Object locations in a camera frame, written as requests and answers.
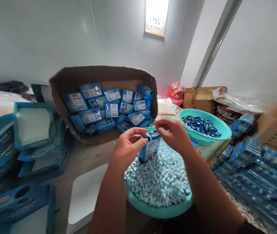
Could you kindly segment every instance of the framed poster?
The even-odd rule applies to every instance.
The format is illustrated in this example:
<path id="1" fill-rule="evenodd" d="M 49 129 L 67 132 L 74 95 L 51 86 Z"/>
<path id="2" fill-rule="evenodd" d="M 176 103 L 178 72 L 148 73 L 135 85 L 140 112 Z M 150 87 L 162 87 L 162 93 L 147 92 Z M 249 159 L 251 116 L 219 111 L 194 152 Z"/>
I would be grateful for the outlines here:
<path id="1" fill-rule="evenodd" d="M 145 32 L 165 37 L 169 0 L 146 0 Z"/>

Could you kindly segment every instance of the wall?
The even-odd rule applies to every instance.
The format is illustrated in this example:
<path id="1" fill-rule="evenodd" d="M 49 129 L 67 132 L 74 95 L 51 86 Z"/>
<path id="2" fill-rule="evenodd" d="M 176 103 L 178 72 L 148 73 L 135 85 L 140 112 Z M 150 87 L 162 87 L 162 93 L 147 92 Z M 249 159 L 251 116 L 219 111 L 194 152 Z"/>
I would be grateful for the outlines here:
<path id="1" fill-rule="evenodd" d="M 277 1 L 243 0 L 202 86 L 277 101 Z"/>
<path id="2" fill-rule="evenodd" d="M 163 39 L 144 33 L 141 0 L 0 0 L 0 82 L 46 83 L 66 66 L 128 66 L 153 74 L 165 93 L 180 80 L 203 2 L 170 1 Z"/>

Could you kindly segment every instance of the teal plastic bowl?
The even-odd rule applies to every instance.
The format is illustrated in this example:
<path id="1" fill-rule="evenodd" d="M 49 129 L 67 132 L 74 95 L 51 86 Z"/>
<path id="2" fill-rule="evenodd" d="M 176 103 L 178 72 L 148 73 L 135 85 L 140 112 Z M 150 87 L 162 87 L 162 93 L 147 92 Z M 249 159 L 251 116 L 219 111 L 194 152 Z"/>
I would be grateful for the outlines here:
<path id="1" fill-rule="evenodd" d="M 222 136 L 220 138 L 205 136 L 193 129 L 187 128 L 188 126 L 183 122 L 182 117 L 186 117 L 188 115 L 192 115 L 194 117 L 200 116 L 201 118 L 208 119 L 213 123 L 213 125 L 217 128 L 218 132 L 222 134 Z M 189 137 L 192 140 L 196 141 L 199 145 L 211 145 L 216 141 L 224 141 L 232 136 L 232 131 L 230 127 L 226 123 L 224 123 L 223 120 L 202 110 L 183 109 L 179 112 L 179 121 L 184 126 Z"/>
<path id="2" fill-rule="evenodd" d="M 145 127 L 147 131 L 154 131 L 156 130 L 154 127 Z M 193 196 L 190 193 L 186 196 L 185 201 L 178 203 L 176 205 L 172 205 L 169 207 L 153 207 L 148 204 L 146 204 L 143 201 L 140 201 L 134 193 L 131 192 L 131 190 L 126 186 L 125 184 L 125 191 L 126 191 L 126 198 L 128 201 L 132 204 L 132 206 L 135 207 L 138 211 L 142 212 L 145 215 L 148 215 L 153 218 L 159 218 L 159 219 L 168 219 L 168 218 L 174 218 L 177 217 L 184 212 L 186 212 L 192 205 L 193 205 Z"/>

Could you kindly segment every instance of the barcode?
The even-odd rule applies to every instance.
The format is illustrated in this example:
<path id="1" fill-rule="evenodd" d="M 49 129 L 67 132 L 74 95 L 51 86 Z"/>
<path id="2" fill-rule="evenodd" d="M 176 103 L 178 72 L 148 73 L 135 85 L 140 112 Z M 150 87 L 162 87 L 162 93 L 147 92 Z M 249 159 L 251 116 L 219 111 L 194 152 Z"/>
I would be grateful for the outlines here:
<path id="1" fill-rule="evenodd" d="M 143 119 L 144 119 L 144 115 L 142 114 L 139 114 L 138 116 L 136 116 L 132 122 L 135 124 L 135 125 L 138 125 Z"/>
<path id="2" fill-rule="evenodd" d="M 106 97 L 108 99 L 108 102 L 121 98 L 120 94 L 118 92 L 117 93 L 112 93 L 112 94 L 107 94 Z"/>
<path id="3" fill-rule="evenodd" d="M 131 103 L 132 102 L 132 95 L 133 95 L 132 91 L 127 91 L 126 96 L 125 96 L 125 102 Z"/>
<path id="4" fill-rule="evenodd" d="M 94 122 L 94 121 L 102 119 L 102 117 L 100 116 L 99 113 L 86 115 L 86 116 L 83 116 L 82 118 L 83 118 L 84 123 L 86 123 L 86 124 L 89 123 L 89 122 Z"/>
<path id="5" fill-rule="evenodd" d="M 85 110 L 86 105 L 84 104 L 81 95 L 78 94 L 69 94 L 69 97 L 71 98 L 71 101 L 73 102 L 73 106 L 76 108 L 76 110 Z"/>
<path id="6" fill-rule="evenodd" d="M 118 105 L 117 104 L 110 104 L 110 108 L 111 108 L 112 118 L 118 117 Z"/>
<path id="7" fill-rule="evenodd" d="M 136 111 L 138 111 L 138 110 L 144 110 L 144 109 L 146 109 L 146 105 L 145 104 L 135 105 L 134 109 Z"/>

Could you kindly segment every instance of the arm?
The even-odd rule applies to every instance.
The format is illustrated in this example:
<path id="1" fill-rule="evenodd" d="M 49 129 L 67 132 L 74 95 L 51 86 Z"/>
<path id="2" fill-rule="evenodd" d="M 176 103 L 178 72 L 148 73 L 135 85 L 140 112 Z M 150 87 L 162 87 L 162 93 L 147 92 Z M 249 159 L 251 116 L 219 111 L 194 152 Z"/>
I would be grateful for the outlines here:
<path id="1" fill-rule="evenodd" d="M 154 122 L 163 140 L 184 160 L 187 178 L 199 213 L 214 230 L 237 233 L 244 218 L 231 202 L 184 127 L 177 120 Z"/>
<path id="2" fill-rule="evenodd" d="M 147 139 L 143 128 L 131 128 L 121 134 L 116 149 L 104 175 L 97 197 L 89 232 L 125 233 L 126 197 L 124 172 L 133 162 Z"/>

